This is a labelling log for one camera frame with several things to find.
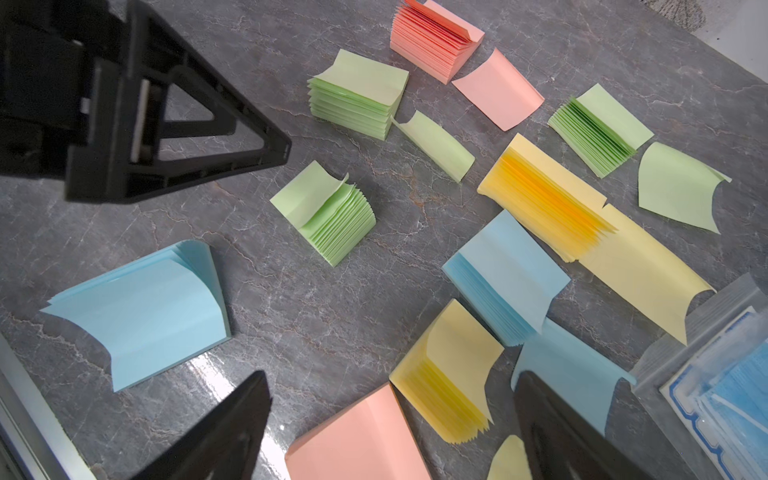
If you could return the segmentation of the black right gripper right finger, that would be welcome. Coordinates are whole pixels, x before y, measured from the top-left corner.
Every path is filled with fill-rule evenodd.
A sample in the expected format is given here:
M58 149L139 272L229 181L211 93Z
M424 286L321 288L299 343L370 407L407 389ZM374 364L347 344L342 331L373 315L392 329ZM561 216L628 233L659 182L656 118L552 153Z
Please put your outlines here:
M515 410L534 479L648 479L535 373L514 388Z

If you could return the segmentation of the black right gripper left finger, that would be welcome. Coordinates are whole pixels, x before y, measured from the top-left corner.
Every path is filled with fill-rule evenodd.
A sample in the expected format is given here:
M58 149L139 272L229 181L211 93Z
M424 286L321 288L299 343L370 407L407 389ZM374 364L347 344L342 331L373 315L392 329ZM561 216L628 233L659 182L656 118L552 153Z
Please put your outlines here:
M250 479L272 406L264 371L246 378L136 479Z

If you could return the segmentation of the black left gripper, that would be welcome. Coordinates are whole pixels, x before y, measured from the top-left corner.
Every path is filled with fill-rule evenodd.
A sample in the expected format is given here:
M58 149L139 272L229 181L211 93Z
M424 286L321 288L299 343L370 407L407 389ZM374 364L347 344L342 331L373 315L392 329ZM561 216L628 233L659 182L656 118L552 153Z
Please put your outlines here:
M231 136L261 147L176 160L164 140ZM64 180L64 197L128 204L287 163L290 137L149 4L1 4L1 173Z

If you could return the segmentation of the small torn yellow page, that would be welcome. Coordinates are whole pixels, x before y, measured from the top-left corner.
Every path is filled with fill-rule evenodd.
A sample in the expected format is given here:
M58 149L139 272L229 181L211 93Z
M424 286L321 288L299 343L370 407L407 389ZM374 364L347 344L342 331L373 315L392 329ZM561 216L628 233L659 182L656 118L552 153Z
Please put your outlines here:
M510 435L492 459L488 480L531 480L524 442Z

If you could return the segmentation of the torn blue memo page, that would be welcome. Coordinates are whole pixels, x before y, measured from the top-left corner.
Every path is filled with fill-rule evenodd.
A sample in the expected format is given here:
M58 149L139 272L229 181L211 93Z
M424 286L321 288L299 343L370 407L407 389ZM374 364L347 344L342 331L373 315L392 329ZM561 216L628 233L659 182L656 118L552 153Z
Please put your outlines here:
M531 371L600 433L606 430L616 383L634 385L634 376L547 318L542 331L526 340L515 365L511 388Z

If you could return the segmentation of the pink memo pad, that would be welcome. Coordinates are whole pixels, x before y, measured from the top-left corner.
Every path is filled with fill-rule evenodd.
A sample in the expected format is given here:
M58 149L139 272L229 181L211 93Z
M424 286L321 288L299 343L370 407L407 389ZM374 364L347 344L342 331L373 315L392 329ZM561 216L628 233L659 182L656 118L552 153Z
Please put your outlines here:
M292 479L429 479L390 383L293 442L285 454Z

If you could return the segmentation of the blue memo pad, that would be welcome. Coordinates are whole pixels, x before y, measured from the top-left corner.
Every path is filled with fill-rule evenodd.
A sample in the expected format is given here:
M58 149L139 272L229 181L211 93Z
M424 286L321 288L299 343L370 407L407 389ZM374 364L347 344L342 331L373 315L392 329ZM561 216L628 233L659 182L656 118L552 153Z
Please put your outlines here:
M44 313L109 353L116 392L227 341L231 329L211 249L185 240L64 290Z
M506 347L541 332L554 298L570 277L506 210L442 266Z

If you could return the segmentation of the torn yellow memo page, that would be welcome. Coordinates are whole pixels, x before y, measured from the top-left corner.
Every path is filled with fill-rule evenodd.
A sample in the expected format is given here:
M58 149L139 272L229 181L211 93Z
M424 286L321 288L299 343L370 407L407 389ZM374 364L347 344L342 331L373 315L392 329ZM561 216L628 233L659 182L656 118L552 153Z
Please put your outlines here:
M686 263L614 206L602 217L616 228L579 262L682 344L693 298L712 288Z

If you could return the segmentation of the green memo pad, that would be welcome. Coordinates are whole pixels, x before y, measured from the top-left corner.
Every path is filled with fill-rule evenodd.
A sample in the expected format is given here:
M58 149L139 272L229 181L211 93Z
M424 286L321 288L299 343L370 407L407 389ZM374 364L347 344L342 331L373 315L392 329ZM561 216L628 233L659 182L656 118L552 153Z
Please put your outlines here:
M311 113L384 140L402 100L409 72L341 49L334 63L307 81Z
M376 225L363 192L318 162L305 167L271 204L332 266L337 266Z
M599 83L571 97L547 124L598 178L611 174L653 137L653 132Z

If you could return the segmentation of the large yellow memo pad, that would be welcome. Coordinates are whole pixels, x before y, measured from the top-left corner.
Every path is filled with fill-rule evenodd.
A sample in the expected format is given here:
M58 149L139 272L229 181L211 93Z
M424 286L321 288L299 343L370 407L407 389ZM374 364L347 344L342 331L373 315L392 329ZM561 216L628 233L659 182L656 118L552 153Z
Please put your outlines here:
M516 134L477 188L573 262L617 232L603 207L607 198Z

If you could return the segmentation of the torn green memo page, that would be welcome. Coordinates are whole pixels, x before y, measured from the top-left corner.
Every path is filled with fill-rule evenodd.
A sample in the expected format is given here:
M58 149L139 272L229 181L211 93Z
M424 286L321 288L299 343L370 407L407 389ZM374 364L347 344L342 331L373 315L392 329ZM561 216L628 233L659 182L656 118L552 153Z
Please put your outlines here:
M650 212L719 234L713 197L732 179L698 159L660 142L644 152L638 170L638 205Z

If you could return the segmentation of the red memo pad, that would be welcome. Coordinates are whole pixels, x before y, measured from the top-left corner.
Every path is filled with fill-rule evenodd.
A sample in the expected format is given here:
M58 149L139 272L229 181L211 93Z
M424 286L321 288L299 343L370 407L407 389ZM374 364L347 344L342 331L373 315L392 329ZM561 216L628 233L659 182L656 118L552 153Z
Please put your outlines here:
M481 44L485 32L435 1L397 5L390 48L448 84Z

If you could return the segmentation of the torn red memo page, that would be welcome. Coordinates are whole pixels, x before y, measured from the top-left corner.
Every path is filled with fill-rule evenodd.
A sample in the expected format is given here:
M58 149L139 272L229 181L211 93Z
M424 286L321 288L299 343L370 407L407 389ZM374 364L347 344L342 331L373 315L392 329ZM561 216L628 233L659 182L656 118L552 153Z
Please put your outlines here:
M544 97L498 49L452 84L503 131L519 125L544 103Z

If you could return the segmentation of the aluminium rail frame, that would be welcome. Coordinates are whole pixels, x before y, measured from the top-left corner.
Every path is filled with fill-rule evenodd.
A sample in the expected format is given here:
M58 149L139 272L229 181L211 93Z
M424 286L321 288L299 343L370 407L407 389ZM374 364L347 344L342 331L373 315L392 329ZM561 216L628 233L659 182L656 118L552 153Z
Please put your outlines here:
M5 339L1 340L1 469L18 479L94 477Z

